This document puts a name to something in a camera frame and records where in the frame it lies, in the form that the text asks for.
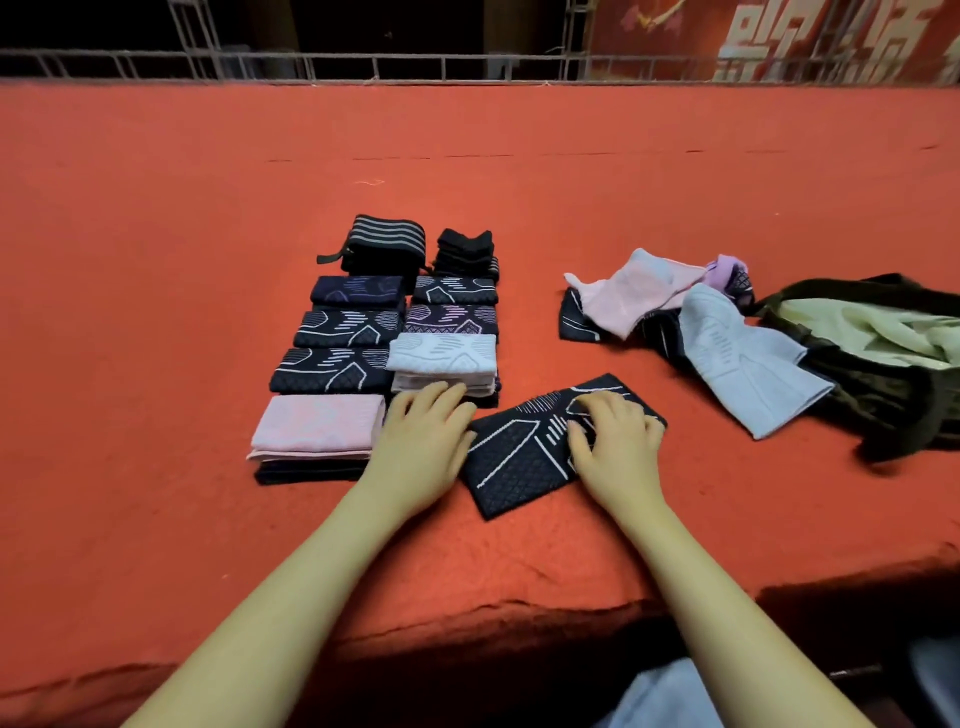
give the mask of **sock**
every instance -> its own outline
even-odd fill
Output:
[[[593,443],[593,422],[576,397],[599,390],[639,402],[644,412],[666,421],[615,376],[551,392],[512,409],[474,420],[477,438],[461,476],[484,519],[489,520],[557,490],[576,477],[566,444],[566,421],[580,423]]]
[[[265,460],[253,477],[260,485],[359,480],[369,460]]]
[[[313,303],[347,308],[390,308],[402,299],[400,276],[320,276],[310,293]]]
[[[678,308],[686,291],[706,272],[706,268],[656,257],[637,248],[609,280],[583,283],[570,273],[564,277],[580,292],[587,317],[598,327],[626,339],[650,311]]]
[[[457,251],[462,255],[493,255],[493,233],[483,231],[476,237],[467,237],[461,232],[446,228],[437,238],[441,250]]]
[[[693,370],[693,365],[686,358],[684,336],[680,332],[680,310],[671,308],[654,311],[640,319],[637,330],[648,347],[679,371]]]
[[[797,366],[806,348],[772,328],[747,326],[730,299],[702,283],[686,296],[680,329],[697,374],[755,440],[833,388]]]
[[[584,315],[580,293],[567,288],[560,303],[560,338],[566,341],[584,341],[599,344],[610,340],[610,335]]]
[[[382,395],[277,395],[247,459],[370,457],[385,407]]]
[[[732,255],[718,255],[708,263],[704,283],[726,294],[737,308],[754,302],[754,286],[747,275],[747,264]]]
[[[389,350],[291,349],[270,379],[281,395],[380,394],[390,392]]]
[[[304,349],[385,346],[400,333],[400,320],[400,312],[395,308],[307,311],[294,335],[294,346]]]
[[[390,306],[384,306],[383,308],[373,308],[373,309],[366,309],[366,308],[357,307],[357,306],[355,306],[354,308],[357,308],[357,310],[373,310],[373,311],[395,310],[394,308],[392,308],[392,307],[390,307]],[[314,303],[312,306],[310,306],[310,310],[312,310],[312,311],[342,311],[342,310],[344,310],[344,309],[343,309],[341,306],[339,306],[339,305],[330,305],[329,303]],[[399,302],[398,302],[397,305],[396,305],[396,312],[400,314],[400,318],[403,318],[403,316],[406,315],[406,313],[407,313],[407,300],[406,300],[406,298],[403,298],[403,297],[400,298]]]
[[[490,279],[433,276],[417,278],[414,303],[497,303],[496,288]]]
[[[476,333],[401,333],[390,342],[387,369],[393,391],[419,390],[434,381],[463,382],[472,397],[493,394],[496,337]]]
[[[407,311],[403,330],[410,333],[489,333],[494,336],[500,333],[493,306],[468,303],[414,303]]]

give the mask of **sock pile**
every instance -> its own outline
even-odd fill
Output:
[[[394,391],[439,380],[463,382],[465,400],[481,408],[498,406],[500,329],[493,307],[498,300],[492,279],[418,277],[403,332],[390,345],[387,368],[396,372]]]
[[[438,275],[500,280],[500,265],[493,254],[493,233],[483,231],[467,237],[447,228],[437,239],[433,269]]]
[[[406,312],[402,276],[320,276],[270,379],[253,435],[261,485],[356,479],[366,467],[394,380],[388,345]],[[349,441],[350,447],[343,443]]]
[[[340,252],[317,255],[317,262],[332,263],[340,257],[340,267],[351,276],[399,275],[409,291],[426,264],[426,234],[413,220],[357,215]]]
[[[260,485],[342,480],[366,467],[383,425],[381,395],[291,395],[270,400],[248,460]]]
[[[390,342],[387,369],[395,392],[423,389],[431,382],[464,383],[468,397],[496,392],[496,337],[488,333],[402,332]]]

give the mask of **black fabric strap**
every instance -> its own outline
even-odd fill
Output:
[[[349,240],[345,240],[343,247],[333,255],[317,255],[317,265],[325,265],[326,263],[335,263],[338,261],[347,252],[349,242]]]

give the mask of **red felt surface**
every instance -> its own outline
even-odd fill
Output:
[[[503,404],[620,376],[670,422],[668,500],[751,593],[952,563],[960,455],[870,473],[811,418],[753,442],[653,353],[560,341],[557,313],[564,272],[637,246],[738,255],[760,294],[960,290],[957,118],[932,90],[0,88],[0,693],[181,661],[336,504],[346,484],[258,488],[244,455],[313,256],[358,211],[493,230]],[[579,486],[490,523],[457,486],[332,654],[599,629],[651,596]]]

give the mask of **finger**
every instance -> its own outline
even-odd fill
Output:
[[[566,441],[570,445],[570,455],[573,457],[573,467],[577,473],[582,474],[584,468],[588,468],[593,461],[593,453],[590,451],[590,444],[587,442],[587,434],[573,420],[566,421]]]
[[[643,405],[635,401],[627,402],[627,415],[628,417],[636,423],[644,424],[644,418],[646,413],[643,411]]]
[[[417,392],[414,403],[410,405],[410,414],[422,415],[429,410],[433,403],[437,401],[437,397],[445,392],[448,386],[450,385],[445,381],[435,381],[433,384],[427,384]]]
[[[458,435],[466,430],[470,425],[470,420],[476,414],[477,405],[471,401],[461,402],[457,408],[446,418],[446,426]]]
[[[623,395],[620,395],[616,392],[611,392],[610,390],[606,390],[601,394],[604,395],[607,402],[610,404],[610,410],[614,415],[617,417],[627,417],[627,401],[623,399]]]
[[[437,401],[430,407],[430,412],[440,416],[441,421],[450,416],[450,413],[456,409],[460,400],[467,393],[467,386],[463,382],[454,384],[443,394],[437,397]]]
[[[616,430],[616,418],[613,416],[607,398],[601,397],[601,394],[600,392],[591,392],[577,399],[590,413],[593,428],[597,431],[597,437],[603,437],[605,433],[607,437],[610,437]]]
[[[656,417],[647,415],[643,418],[647,425],[647,445],[651,449],[660,449],[660,443],[663,442],[663,433],[666,427]]]
[[[470,452],[470,446],[473,445],[473,441],[477,439],[477,433],[465,432],[460,437],[460,442],[457,443],[457,448],[453,451],[453,458],[450,460],[450,469],[447,471],[447,480],[453,482],[457,479],[457,475],[460,474],[460,469],[464,467],[464,463],[467,462],[467,453]]]
[[[394,400],[390,402],[390,409],[387,410],[387,418],[383,422],[384,426],[402,420],[407,414],[410,402],[412,402],[416,396],[416,392],[400,392],[396,395]]]

